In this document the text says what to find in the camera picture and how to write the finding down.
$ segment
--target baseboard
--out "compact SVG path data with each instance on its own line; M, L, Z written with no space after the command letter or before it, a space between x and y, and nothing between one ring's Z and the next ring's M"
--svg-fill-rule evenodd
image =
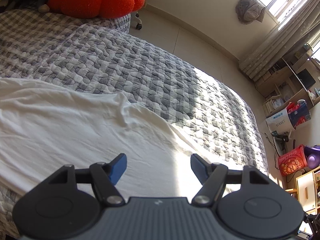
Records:
M239 63L239 60L234 55L232 55L228 50L226 50L220 44L215 42L213 39L211 39L210 37L208 37L207 35L205 35L201 31L197 30L195 27L191 26L190 24L188 24L188 23L180 20L179 18L177 18L177 17L175 17L175 16L173 16L163 10L160 10L150 4L147 4L145 6L145 9L181 26L182 28L185 28L187 31L193 33L194 35L198 36L199 38L201 38L205 42L209 43L211 46L216 48L218 51L220 51L223 55L225 55L226 57L231 59L233 62Z

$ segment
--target white wall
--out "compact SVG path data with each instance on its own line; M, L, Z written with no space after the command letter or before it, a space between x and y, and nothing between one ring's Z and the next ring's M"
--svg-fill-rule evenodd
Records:
M190 24L240 59L263 41L276 22L266 13L262 23L241 24L235 10L238 1L148 0L148 4Z

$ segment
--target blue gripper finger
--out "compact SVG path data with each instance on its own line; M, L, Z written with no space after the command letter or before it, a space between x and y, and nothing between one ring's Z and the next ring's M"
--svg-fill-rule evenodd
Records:
M210 174L208 171L211 170L211 164L207 163L198 154L191 155L190 164L193 173L203 185L209 178Z
M108 174L108 177L111 183L115 185L127 168L127 156L124 153L120 153L109 165L111 166L111 172Z

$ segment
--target ribbed gray surface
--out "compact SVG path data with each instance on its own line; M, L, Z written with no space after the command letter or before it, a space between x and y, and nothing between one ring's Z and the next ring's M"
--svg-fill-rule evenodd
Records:
M211 211L186 198L131 198L109 208L87 232L70 240L240 240L222 228Z

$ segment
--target purple toy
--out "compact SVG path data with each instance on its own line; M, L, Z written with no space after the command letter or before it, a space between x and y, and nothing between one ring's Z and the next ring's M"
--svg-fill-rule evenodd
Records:
M305 146L304 154L307 157L308 167L315 169L320 165L320 146L315 145L313 147Z

